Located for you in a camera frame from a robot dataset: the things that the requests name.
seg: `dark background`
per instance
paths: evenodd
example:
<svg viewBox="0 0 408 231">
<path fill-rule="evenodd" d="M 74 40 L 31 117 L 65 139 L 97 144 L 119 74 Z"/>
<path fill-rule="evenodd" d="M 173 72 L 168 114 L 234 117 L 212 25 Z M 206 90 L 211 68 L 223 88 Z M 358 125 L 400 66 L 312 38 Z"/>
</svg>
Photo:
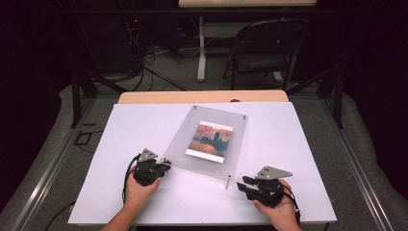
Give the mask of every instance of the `dark background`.
<svg viewBox="0 0 408 231">
<path fill-rule="evenodd" d="M 48 7 L 75 9 L 131 8 L 132 1 L 118 5 L 115 0 L 45 1 Z M 381 1 L 369 4 L 380 4 Z M 353 9 L 363 1 L 318 1 L 319 9 Z M 72 21 L 49 20 L 37 1 L 2 1 L 0 6 L 0 80 L 2 98 L 2 151 L 0 154 L 0 209 L 3 209 L 27 170 L 38 155 L 61 107 L 60 90 L 70 85 L 73 63 L 99 73 L 136 74 L 139 70 L 140 47 L 132 43 L 129 27 L 132 18 L 94 18 Z M 146 8 L 157 7 L 160 1 Z M 408 96 L 408 6 L 388 1 L 367 25 L 367 31 L 344 71 L 344 92 L 357 103 L 376 150 L 377 162 L 394 188 L 408 198 L 404 173 L 407 161 L 405 131 Z M 60 25 L 56 32 L 55 25 Z M 149 21 L 150 37 L 177 49 L 174 26 L 183 24 L 170 20 L 166 26 L 160 18 Z M 330 66 L 344 50 L 343 41 L 355 24 L 350 18 L 312 18 L 308 34 L 298 57 L 293 75 L 296 81 L 312 78 Z M 161 27 L 169 40 L 163 40 Z M 61 44 L 61 36 L 69 41 Z"/>
</svg>

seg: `white table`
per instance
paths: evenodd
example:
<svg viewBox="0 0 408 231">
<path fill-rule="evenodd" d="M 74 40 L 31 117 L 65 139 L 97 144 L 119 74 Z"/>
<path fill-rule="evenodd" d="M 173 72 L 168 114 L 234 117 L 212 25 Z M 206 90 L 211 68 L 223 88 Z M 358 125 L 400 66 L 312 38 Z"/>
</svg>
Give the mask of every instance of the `white table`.
<svg viewBox="0 0 408 231">
<path fill-rule="evenodd" d="M 180 8 L 253 8 L 253 7 L 313 7 L 317 0 L 179 0 Z M 204 38 L 234 38 L 245 23 L 209 23 L 199 18 L 200 57 L 197 81 L 205 80 L 206 52 Z"/>
<path fill-rule="evenodd" d="M 123 178 L 129 162 L 145 147 L 159 155 L 165 153 L 191 105 L 115 105 L 68 223 L 107 223 L 122 206 Z M 290 171 L 293 177 L 286 180 L 295 193 L 301 221 L 336 220 L 292 103 L 195 105 L 248 115 L 235 179 L 254 176 L 265 165 Z M 135 224 L 268 224 L 235 182 L 227 190 L 225 183 L 173 167 Z"/>
</svg>

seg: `hand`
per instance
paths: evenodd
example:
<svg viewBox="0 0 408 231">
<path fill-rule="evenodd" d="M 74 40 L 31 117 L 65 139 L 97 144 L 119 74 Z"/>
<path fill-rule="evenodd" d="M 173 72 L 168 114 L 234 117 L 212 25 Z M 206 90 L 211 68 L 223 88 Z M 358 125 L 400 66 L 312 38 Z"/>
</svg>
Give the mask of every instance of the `hand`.
<svg viewBox="0 0 408 231">
<path fill-rule="evenodd" d="M 289 190 L 291 186 L 284 180 L 279 180 L 279 182 L 282 185 L 288 187 L 284 187 L 284 192 L 287 194 L 291 194 Z M 270 223 L 276 230 L 301 230 L 296 222 L 293 202 L 287 196 L 284 195 L 282 198 L 282 202 L 274 208 L 269 208 L 263 205 L 258 200 L 254 200 L 253 204 L 258 209 L 258 211 L 261 212 L 261 214 L 265 215 L 269 219 Z"/>
<path fill-rule="evenodd" d="M 126 182 L 126 198 L 123 208 L 102 228 L 102 230 L 127 231 L 132 225 L 132 221 L 139 212 L 146 206 L 150 195 L 159 188 L 161 178 L 157 178 L 153 184 L 142 186 L 130 173 Z"/>
<path fill-rule="evenodd" d="M 131 210 L 141 210 L 146 205 L 150 195 L 159 188 L 162 178 L 157 178 L 153 184 L 149 186 L 142 186 L 133 177 L 133 170 L 131 168 L 127 183 L 126 183 L 126 198 L 123 208 Z"/>
</svg>

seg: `photo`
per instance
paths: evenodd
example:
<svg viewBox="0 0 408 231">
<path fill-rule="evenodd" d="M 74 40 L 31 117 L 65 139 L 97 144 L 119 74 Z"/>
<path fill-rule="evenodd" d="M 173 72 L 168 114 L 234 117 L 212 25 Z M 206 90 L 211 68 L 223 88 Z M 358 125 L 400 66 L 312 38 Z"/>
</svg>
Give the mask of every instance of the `photo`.
<svg viewBox="0 0 408 231">
<path fill-rule="evenodd" d="M 201 121 L 186 154 L 223 163 L 232 127 Z"/>
</svg>

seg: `desk leg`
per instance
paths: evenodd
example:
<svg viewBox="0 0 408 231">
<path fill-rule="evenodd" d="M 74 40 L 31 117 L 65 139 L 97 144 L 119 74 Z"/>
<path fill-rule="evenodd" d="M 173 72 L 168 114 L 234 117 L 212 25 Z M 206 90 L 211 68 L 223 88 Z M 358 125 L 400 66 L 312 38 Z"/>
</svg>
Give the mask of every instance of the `desk leg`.
<svg viewBox="0 0 408 231">
<path fill-rule="evenodd" d="M 205 80 L 205 47 L 204 47 L 204 22 L 203 18 L 200 17 L 200 60 L 198 62 L 198 75 L 197 81 L 204 82 Z"/>
</svg>

